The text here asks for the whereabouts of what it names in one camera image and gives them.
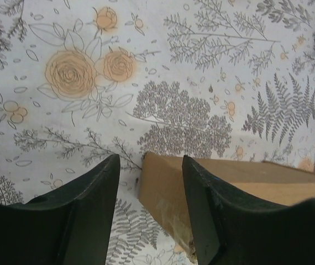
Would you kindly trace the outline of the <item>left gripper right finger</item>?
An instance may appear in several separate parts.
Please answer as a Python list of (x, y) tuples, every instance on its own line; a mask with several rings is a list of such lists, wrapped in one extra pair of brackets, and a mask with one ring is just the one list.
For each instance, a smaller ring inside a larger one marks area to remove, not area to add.
[(182, 175), (199, 264), (315, 264), (315, 198), (270, 202), (188, 156)]

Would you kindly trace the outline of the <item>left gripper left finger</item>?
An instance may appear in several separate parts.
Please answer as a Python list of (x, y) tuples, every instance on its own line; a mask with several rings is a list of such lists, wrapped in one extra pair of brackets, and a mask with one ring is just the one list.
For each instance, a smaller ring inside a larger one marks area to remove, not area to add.
[(104, 264), (120, 158), (22, 204), (0, 204), (0, 264)]

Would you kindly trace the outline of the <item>brown cardboard box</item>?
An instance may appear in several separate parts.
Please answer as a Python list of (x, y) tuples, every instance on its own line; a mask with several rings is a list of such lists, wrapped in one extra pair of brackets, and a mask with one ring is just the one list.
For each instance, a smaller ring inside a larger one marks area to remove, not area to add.
[(139, 201), (198, 264), (315, 264), (315, 173), (149, 152)]

